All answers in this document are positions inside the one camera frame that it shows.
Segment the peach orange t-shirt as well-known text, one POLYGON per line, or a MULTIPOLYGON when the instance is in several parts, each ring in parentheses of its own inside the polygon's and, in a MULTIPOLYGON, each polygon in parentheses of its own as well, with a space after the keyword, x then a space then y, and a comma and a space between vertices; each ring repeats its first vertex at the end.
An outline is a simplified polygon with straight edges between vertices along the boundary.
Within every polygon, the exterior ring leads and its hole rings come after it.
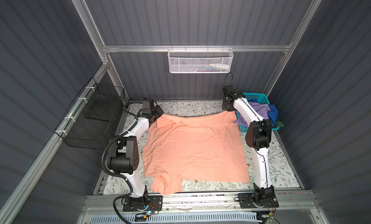
POLYGON ((233 112, 158 118, 142 153, 144 175, 153 178, 150 190, 178 193, 184 180, 249 183, 236 120, 233 112))

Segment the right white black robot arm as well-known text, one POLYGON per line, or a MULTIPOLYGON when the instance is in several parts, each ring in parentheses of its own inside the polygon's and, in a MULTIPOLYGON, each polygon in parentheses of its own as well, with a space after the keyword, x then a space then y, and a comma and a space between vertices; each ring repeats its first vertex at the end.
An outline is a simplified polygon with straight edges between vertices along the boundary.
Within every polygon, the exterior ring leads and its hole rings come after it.
POLYGON ((257 207, 264 207, 274 200, 274 187, 270 180, 268 153, 271 143, 272 122, 263 118, 249 104, 243 93, 236 92, 232 85, 224 86, 222 110, 238 111, 249 122, 245 142, 252 148, 255 181, 252 200, 257 207))

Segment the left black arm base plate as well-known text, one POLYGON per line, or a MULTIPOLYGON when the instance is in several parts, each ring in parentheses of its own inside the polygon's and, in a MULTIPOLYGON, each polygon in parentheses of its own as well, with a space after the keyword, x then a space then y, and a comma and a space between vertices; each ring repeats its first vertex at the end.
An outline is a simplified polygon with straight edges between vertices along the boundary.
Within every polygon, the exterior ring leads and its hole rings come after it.
POLYGON ((149 195, 141 198, 124 198, 121 201, 124 212, 144 212, 144 211, 161 211, 163 196, 149 195))

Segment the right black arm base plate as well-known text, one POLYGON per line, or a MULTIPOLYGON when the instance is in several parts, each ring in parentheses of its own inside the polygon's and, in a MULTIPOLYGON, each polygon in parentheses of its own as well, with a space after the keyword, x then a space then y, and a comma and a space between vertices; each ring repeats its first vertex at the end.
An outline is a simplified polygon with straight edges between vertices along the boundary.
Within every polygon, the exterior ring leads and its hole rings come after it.
POLYGON ((276 197, 269 198, 266 201, 260 203, 254 202, 253 193, 238 193, 237 197, 234 198, 234 201, 238 202, 240 208, 242 209, 252 209, 252 208, 273 208, 276 209, 279 207, 279 203, 276 197))

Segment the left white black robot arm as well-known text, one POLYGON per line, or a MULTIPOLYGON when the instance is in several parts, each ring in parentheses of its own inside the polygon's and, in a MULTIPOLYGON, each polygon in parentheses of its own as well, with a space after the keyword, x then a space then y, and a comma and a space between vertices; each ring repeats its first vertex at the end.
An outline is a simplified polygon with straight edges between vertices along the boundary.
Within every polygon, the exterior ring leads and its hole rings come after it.
POLYGON ((138 139, 163 115, 162 108, 154 105, 152 100, 143 101, 142 104, 143 107, 137 114, 124 106, 124 112, 132 115, 134 121, 128 129, 107 144, 101 157, 102 170, 112 177, 123 179, 129 187, 128 196, 131 198, 148 196, 147 188, 136 172, 140 163, 138 139))

